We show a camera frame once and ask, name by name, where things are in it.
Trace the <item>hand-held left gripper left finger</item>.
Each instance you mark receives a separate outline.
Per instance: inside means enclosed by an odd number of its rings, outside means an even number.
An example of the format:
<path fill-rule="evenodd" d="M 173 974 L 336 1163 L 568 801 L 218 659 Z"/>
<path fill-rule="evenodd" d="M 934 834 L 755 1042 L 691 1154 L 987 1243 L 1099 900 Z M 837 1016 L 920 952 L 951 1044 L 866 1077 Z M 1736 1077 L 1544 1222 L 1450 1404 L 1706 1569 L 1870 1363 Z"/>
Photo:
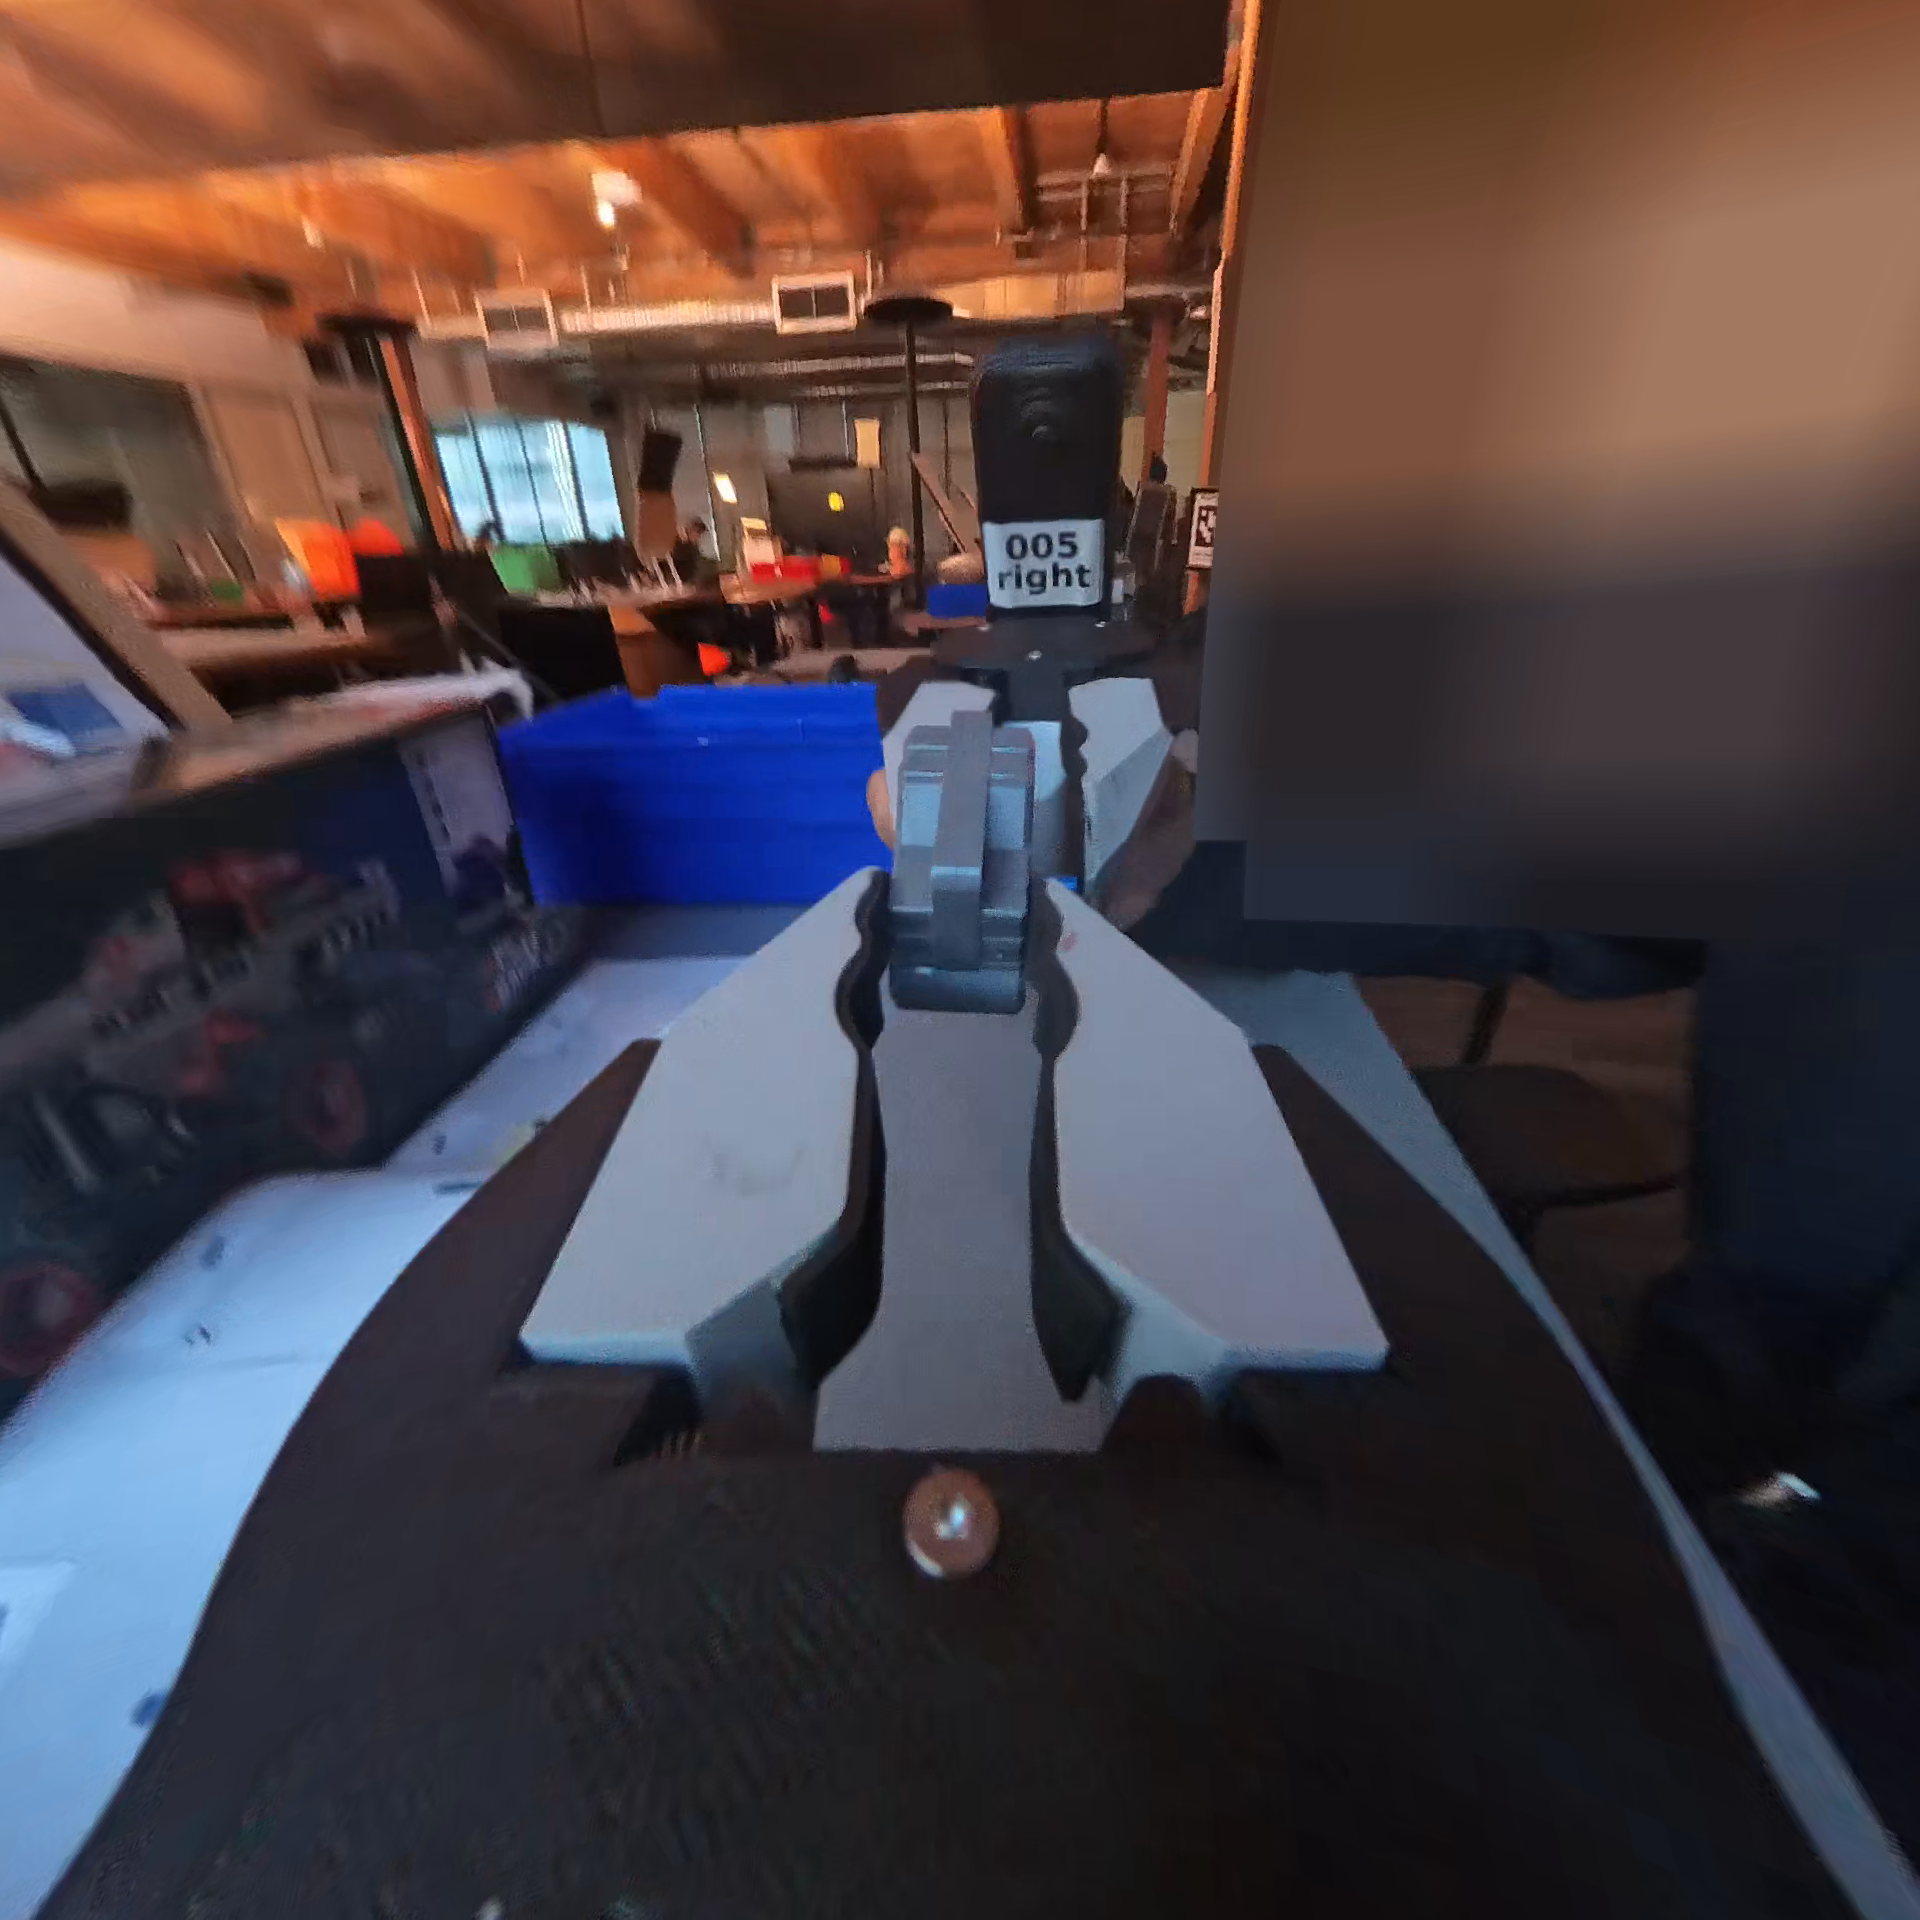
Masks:
<path fill-rule="evenodd" d="M 888 880 L 862 868 L 674 1022 L 518 1331 L 530 1361 L 819 1387 L 880 1299 Z"/>

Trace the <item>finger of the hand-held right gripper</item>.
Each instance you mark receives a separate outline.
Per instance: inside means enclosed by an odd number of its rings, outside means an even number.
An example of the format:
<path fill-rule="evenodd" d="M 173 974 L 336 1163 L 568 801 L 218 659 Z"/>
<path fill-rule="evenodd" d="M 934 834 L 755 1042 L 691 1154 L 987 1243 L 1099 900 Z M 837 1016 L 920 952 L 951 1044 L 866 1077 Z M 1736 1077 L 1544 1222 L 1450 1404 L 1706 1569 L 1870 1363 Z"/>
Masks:
<path fill-rule="evenodd" d="M 898 785 L 907 739 L 917 730 L 946 730 L 958 713 L 992 713 L 996 692 L 959 680 L 919 683 L 898 718 L 880 724 L 880 753 L 886 785 Z"/>
<path fill-rule="evenodd" d="M 1167 723 L 1162 690 L 1150 677 L 1108 677 L 1069 685 L 1067 712 L 1079 726 L 1080 886 L 1094 889 L 1170 739 L 1190 726 Z"/>

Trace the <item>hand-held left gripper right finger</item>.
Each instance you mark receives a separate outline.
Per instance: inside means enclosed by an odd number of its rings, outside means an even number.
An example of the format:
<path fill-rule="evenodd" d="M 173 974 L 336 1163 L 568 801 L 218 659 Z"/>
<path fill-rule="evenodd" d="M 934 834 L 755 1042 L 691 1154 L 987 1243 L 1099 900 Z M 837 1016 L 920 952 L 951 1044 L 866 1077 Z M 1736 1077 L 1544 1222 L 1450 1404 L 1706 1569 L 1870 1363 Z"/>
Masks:
<path fill-rule="evenodd" d="M 1034 1306 L 1067 1402 L 1384 1366 L 1388 1338 L 1236 1022 L 1045 880 Z"/>

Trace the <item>grey lego motor block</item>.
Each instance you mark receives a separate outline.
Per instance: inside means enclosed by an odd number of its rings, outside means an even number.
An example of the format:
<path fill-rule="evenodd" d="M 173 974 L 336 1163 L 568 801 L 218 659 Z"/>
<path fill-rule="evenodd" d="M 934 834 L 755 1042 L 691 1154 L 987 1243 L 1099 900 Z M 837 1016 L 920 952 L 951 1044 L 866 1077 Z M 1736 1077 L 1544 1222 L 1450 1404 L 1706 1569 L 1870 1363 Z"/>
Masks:
<path fill-rule="evenodd" d="M 903 739 L 888 893 L 888 989 L 907 1012 L 1012 1018 L 1024 1005 L 1036 745 L 990 708 Z"/>

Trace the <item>dark lego set box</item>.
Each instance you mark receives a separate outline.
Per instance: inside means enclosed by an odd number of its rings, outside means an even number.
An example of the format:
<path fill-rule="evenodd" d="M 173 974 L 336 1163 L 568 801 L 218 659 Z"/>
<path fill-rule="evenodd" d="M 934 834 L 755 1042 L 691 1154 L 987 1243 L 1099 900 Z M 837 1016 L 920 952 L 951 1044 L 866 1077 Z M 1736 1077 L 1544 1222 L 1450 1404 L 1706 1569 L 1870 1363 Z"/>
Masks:
<path fill-rule="evenodd" d="M 4 830 L 2 1409 L 205 1214 L 376 1169 L 578 966 L 452 707 Z"/>

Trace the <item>person's right hand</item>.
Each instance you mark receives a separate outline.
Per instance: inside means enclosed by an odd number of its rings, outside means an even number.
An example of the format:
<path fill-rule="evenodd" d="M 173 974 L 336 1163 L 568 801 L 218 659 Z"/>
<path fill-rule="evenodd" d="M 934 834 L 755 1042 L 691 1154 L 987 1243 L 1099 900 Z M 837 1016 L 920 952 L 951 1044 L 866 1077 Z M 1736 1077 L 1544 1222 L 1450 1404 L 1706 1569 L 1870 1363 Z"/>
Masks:
<path fill-rule="evenodd" d="M 1195 849 L 1194 789 L 1197 732 L 1174 734 L 1152 785 L 1094 883 L 1099 916 L 1117 931 L 1133 931 L 1179 878 Z"/>

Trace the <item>black pole lamp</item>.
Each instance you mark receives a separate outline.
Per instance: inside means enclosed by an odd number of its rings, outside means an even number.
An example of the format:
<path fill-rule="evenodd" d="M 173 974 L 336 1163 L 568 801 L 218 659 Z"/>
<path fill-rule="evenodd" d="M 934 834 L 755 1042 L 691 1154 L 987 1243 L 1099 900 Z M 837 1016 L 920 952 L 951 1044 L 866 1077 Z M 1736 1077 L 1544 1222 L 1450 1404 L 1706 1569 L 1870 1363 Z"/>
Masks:
<path fill-rule="evenodd" d="M 903 396 L 906 396 L 906 445 L 907 445 L 907 506 L 910 506 L 910 593 L 907 606 L 926 606 L 926 510 L 920 488 L 920 370 L 919 345 L 926 330 L 946 325 L 954 304 L 930 290 L 907 289 L 866 302 L 863 323 L 892 330 L 900 337 Z"/>

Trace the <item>blue plastic bin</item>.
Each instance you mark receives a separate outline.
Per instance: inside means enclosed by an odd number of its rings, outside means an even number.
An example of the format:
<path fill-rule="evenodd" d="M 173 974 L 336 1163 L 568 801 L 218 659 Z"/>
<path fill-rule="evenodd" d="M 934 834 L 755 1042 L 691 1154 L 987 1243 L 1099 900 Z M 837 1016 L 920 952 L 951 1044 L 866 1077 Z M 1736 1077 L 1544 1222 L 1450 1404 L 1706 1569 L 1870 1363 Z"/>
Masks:
<path fill-rule="evenodd" d="M 883 683 L 602 692 L 506 726 L 495 750 L 544 905 L 791 905 L 871 897 Z"/>

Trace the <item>bright window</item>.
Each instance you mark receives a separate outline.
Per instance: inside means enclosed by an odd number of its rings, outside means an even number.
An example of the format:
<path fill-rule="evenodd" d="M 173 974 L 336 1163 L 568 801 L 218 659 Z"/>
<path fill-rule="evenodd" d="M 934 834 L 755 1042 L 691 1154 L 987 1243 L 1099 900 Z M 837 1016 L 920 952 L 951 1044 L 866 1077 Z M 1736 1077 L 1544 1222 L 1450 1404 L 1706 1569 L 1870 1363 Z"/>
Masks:
<path fill-rule="evenodd" d="M 613 542 L 627 534 L 616 469 L 599 425 L 454 416 L 434 425 L 452 518 L 495 544 Z"/>

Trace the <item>white instruction booklet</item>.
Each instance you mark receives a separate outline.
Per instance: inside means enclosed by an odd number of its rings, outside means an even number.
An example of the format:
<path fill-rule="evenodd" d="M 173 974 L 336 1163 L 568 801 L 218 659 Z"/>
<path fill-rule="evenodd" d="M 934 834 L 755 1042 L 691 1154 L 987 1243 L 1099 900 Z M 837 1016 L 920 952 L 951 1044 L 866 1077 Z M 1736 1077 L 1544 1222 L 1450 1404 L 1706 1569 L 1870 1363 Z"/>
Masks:
<path fill-rule="evenodd" d="M 2 1916 L 34 1916 L 175 1686 L 274 1458 L 399 1272 L 735 955 L 589 962 L 373 1170 L 237 1190 L 4 1424 Z"/>

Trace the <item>person's dark blue clothing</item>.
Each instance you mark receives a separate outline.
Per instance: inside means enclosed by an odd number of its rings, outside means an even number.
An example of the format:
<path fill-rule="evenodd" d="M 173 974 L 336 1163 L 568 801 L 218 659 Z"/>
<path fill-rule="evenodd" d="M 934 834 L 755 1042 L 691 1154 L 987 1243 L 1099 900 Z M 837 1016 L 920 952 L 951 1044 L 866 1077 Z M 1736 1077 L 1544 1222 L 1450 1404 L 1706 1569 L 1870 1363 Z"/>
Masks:
<path fill-rule="evenodd" d="M 1845 1355 L 1915 1277 L 1915 948 L 1714 946 L 1694 1130 L 1708 1325 L 1760 1363 Z"/>

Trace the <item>orange storage bins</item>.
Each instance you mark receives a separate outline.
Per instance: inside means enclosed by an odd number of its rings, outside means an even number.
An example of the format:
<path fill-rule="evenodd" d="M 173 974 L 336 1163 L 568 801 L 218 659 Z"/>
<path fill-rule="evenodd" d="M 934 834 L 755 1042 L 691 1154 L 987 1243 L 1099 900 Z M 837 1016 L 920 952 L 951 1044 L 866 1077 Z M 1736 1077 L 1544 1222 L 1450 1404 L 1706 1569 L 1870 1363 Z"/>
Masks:
<path fill-rule="evenodd" d="M 277 517 L 272 528 L 304 596 L 312 603 L 357 600 L 365 561 L 394 561 L 411 550 L 383 518 L 367 513 L 357 515 L 347 526 Z"/>

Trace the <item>tilted grey monitor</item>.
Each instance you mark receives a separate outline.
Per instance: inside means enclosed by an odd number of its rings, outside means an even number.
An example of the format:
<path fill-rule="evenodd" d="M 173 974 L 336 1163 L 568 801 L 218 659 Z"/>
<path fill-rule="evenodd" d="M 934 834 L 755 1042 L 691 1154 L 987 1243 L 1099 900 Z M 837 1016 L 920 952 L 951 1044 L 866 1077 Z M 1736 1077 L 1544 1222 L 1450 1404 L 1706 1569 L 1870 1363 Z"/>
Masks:
<path fill-rule="evenodd" d="M 14 485 L 2 488 L 2 696 L 4 726 L 71 758 L 234 724 L 132 596 Z"/>

